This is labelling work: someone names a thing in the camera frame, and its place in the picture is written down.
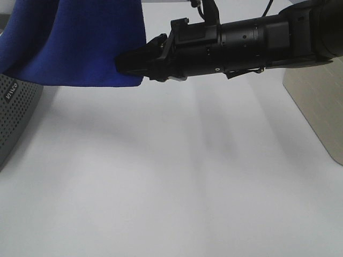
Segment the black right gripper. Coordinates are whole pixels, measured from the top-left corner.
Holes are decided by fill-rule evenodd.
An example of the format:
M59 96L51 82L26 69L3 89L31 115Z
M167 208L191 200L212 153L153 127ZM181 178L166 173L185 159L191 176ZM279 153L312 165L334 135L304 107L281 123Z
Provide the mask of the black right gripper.
M246 20L226 24L171 22L170 34L160 34L144 46L115 58L117 72L168 79L224 73L228 79L264 71L264 33L258 24Z

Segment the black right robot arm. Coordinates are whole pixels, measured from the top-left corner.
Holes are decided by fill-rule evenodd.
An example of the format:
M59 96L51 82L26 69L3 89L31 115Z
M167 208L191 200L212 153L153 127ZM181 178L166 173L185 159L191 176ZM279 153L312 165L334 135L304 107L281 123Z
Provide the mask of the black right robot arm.
M325 65L342 56L342 1L304 1L273 16L222 24L214 1L203 22L172 20L169 34L115 59L117 71L164 82L223 73Z

